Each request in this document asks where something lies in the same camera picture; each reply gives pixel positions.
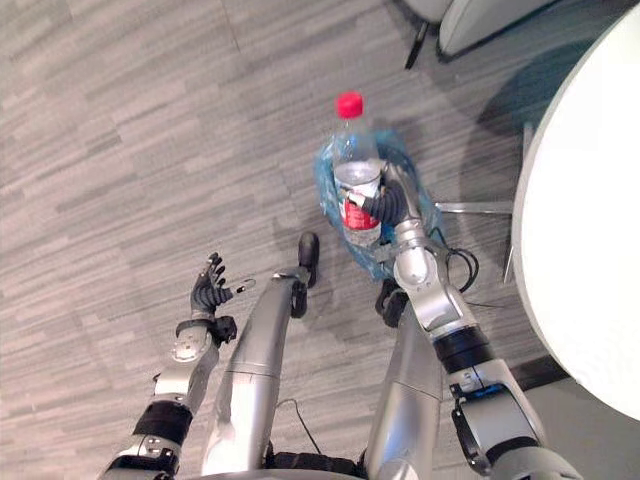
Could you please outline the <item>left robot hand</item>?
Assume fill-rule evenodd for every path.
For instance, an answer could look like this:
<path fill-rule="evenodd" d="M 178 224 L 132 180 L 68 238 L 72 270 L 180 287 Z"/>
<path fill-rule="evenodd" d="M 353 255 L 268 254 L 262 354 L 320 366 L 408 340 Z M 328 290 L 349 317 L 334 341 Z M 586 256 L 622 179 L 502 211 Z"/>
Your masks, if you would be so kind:
<path fill-rule="evenodd" d="M 218 252 L 210 254 L 191 290 L 192 320 L 213 319 L 220 306 L 256 286 L 256 280 L 253 278 L 244 278 L 228 284 L 224 276 L 225 271 L 222 256 Z"/>

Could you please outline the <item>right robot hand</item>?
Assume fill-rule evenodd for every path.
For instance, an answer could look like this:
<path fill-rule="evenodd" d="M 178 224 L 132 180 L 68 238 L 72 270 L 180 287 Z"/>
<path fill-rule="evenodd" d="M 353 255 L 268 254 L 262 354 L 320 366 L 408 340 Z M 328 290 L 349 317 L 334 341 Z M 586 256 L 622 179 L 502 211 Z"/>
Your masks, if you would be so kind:
<path fill-rule="evenodd" d="M 416 183 L 400 166 L 386 162 L 380 170 L 384 191 L 375 198 L 351 190 L 346 199 L 381 223 L 392 227 L 420 217 Z"/>

